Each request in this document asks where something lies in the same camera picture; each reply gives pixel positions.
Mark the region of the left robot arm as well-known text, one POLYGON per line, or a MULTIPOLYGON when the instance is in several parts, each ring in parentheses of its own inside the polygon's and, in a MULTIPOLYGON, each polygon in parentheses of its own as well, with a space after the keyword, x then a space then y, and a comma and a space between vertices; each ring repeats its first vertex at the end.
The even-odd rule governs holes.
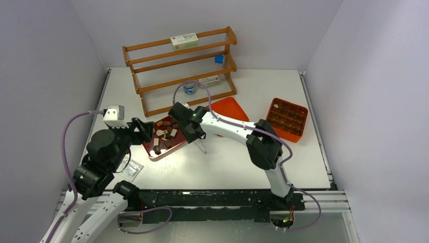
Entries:
POLYGON ((114 179, 130 147, 150 142, 154 122, 134 117, 124 122, 121 115, 107 111, 103 116, 106 129, 95 132, 87 144, 87 154, 71 174, 69 190, 59 213, 41 242, 93 242, 122 211, 132 211, 140 204, 138 187, 126 181, 116 184, 113 193, 89 218, 87 213, 114 179))

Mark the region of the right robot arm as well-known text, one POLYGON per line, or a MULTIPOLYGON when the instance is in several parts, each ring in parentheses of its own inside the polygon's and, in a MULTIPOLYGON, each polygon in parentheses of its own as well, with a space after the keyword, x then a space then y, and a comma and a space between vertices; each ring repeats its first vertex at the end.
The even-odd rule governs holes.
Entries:
POLYGON ((274 206, 284 210, 291 205, 293 189, 281 168, 285 162, 283 144, 268 121, 264 119, 257 123, 240 121, 203 106, 192 110, 180 102, 175 103, 168 114, 176 121, 188 143, 205 139, 210 133, 243 144, 247 148, 251 162, 265 171, 274 195, 274 206))

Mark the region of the white chocolate piece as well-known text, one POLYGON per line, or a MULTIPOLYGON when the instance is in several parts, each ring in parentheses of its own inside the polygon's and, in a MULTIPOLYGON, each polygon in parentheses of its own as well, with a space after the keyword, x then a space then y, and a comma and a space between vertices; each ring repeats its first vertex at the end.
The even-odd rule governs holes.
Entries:
POLYGON ((172 129, 172 131, 169 133, 171 137, 175 137, 177 134, 177 129, 172 129))

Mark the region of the dark round chocolate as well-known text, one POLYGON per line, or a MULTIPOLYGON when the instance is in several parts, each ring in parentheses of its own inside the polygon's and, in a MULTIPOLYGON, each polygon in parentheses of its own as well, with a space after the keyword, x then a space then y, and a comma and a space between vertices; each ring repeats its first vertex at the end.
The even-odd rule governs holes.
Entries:
POLYGON ((154 147, 153 147, 153 152, 154 152, 155 154, 161 154, 160 146, 159 146, 159 145, 154 146, 154 147))

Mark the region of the dark red tray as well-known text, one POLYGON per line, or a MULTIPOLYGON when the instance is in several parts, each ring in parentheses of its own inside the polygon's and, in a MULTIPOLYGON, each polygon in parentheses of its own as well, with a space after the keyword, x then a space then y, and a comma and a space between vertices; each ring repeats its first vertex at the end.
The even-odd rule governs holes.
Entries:
POLYGON ((184 143, 186 143, 186 139, 178 124, 171 116, 166 116, 154 123, 152 141, 143 143, 142 146, 151 160, 158 160, 178 149, 184 143), (172 129, 178 130, 175 137, 171 137, 169 134, 172 129), (156 136, 156 130, 164 130, 165 134, 162 137, 158 137, 156 136), (153 152, 153 147, 156 145, 160 146, 161 154, 153 152))

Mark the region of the blue lidded jar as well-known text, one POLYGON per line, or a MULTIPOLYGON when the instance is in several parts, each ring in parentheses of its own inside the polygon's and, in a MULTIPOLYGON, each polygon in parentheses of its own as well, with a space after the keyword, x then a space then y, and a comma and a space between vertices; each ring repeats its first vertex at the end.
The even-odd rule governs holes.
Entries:
POLYGON ((183 84, 183 90, 185 94, 188 94, 188 95, 195 94, 197 90, 196 81, 191 80, 191 81, 185 82, 183 84))

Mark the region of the clear plastic bag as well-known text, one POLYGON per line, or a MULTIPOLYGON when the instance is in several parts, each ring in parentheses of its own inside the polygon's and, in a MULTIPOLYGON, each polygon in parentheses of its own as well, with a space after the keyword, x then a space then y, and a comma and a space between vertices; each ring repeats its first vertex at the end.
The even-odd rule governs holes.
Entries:
POLYGON ((143 167, 140 163, 132 159, 129 160, 129 157, 126 156, 118 167, 118 175, 133 182, 143 167))

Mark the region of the orange box lid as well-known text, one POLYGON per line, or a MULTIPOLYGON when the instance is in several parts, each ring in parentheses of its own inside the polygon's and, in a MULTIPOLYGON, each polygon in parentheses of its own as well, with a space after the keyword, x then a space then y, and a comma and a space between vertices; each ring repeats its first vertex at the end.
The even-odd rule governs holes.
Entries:
POLYGON ((235 120, 249 122, 249 118, 233 97, 221 99, 211 103, 213 112, 235 120))

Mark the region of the wooden three-tier shelf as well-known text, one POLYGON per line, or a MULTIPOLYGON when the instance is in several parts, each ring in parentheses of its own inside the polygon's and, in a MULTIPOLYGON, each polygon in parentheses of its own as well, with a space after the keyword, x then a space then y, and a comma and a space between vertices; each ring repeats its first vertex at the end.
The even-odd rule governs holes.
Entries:
POLYGON ((199 45, 174 51, 170 39, 162 39, 132 46, 123 46, 125 65, 130 68, 136 94, 140 96, 143 113, 150 117, 167 112, 167 105, 150 109, 147 96, 158 89, 177 86, 183 82, 218 75, 229 89, 211 94, 212 99, 237 94, 231 73, 237 65, 231 54, 231 46, 237 44, 237 36, 230 26, 197 33, 199 45), (225 55, 224 64, 215 63, 216 55, 225 55))

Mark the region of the white red small box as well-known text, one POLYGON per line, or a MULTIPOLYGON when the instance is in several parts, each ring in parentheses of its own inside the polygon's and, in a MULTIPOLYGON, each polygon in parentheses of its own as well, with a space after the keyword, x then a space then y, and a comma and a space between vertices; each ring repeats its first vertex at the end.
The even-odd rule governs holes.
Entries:
POLYGON ((205 85, 206 87, 212 87, 221 83, 221 80, 218 75, 200 78, 198 79, 198 81, 200 82, 201 88, 203 88, 203 85, 205 85))

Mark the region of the blue cube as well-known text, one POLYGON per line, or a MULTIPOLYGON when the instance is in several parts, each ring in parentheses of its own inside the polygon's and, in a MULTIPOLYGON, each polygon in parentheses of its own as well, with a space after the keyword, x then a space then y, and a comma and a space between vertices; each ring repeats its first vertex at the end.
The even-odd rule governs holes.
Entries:
POLYGON ((225 55, 216 55, 214 57, 214 61, 215 61, 215 63, 218 63, 218 64, 224 64, 224 62, 225 62, 225 55))

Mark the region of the white green box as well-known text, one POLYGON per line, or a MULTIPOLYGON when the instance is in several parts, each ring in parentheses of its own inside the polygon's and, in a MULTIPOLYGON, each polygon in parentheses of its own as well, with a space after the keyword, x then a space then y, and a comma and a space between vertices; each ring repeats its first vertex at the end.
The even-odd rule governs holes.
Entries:
POLYGON ((199 45, 199 39, 196 33, 173 36, 170 38, 170 42, 174 51, 194 48, 199 45))

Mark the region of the orange compartment box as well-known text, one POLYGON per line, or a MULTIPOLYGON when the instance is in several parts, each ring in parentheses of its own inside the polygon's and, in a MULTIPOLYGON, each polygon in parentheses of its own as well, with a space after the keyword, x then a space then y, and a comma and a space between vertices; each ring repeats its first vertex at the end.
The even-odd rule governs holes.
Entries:
POLYGON ((274 98, 266 120, 280 138, 297 143, 303 136, 308 114, 308 109, 303 106, 274 98))

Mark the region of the black base frame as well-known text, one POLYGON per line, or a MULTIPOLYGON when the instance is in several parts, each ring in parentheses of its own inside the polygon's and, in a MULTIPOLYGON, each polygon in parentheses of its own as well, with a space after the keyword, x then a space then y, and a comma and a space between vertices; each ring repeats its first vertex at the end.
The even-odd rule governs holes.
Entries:
POLYGON ((155 190, 139 189, 128 181, 117 183, 113 190, 127 201, 126 212, 142 211, 142 223, 252 220, 261 223, 288 223, 272 219, 270 213, 293 213, 305 209, 303 195, 291 193, 286 198, 269 189, 227 190, 155 190))

